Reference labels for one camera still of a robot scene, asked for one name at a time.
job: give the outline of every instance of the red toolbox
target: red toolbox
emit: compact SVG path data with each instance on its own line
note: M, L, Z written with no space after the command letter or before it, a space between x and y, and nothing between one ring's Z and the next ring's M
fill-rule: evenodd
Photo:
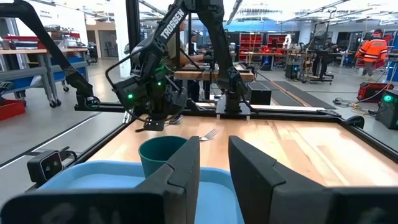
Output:
M0 106L0 121L25 113L24 102L21 100L3 100Z

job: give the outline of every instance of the blue tray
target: blue tray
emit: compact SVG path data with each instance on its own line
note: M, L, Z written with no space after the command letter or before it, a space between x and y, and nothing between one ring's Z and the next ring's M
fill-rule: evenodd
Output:
M140 163L93 161L66 169L39 190L126 189L144 179ZM200 168L195 223L244 223L229 172Z

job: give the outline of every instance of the gray floor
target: gray floor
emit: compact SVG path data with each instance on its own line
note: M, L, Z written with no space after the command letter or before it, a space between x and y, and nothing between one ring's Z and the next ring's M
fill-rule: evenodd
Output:
M95 95L101 101L116 101L116 96L112 93L110 85L104 77L104 71L114 62L115 60L100 60L99 64L88 67L90 83L93 84ZM359 84L362 82L359 75L347 68L331 67L329 70L336 75L332 85L327 83L310 85L299 82L291 82L291 84L331 105L333 104L331 101L336 97L355 100ZM262 74L270 80L285 80L282 71L262 72ZM111 72L111 77L115 80L120 79L118 68ZM261 76L258 76L257 79L264 80ZM216 85L213 86L212 93L220 93L216 89ZM76 102L74 89L71 88L70 92L64 93L59 83L58 95L62 106L52 109L49 107L43 89L27 90L26 114L0 122L0 164L96 114L73 110ZM377 109L376 104L363 103L361 106ZM357 115L350 108L337 107L337 110L344 118ZM70 146L76 152L83 152L119 126L122 117L123 114L118 113L101 113L36 151ZM374 118L365 117L365 119L367 132L398 150L398 131L388 130ZM31 158L31 156L24 156L7 166L0 167L0 205L9 197L23 193L32 186L26 168L26 163Z

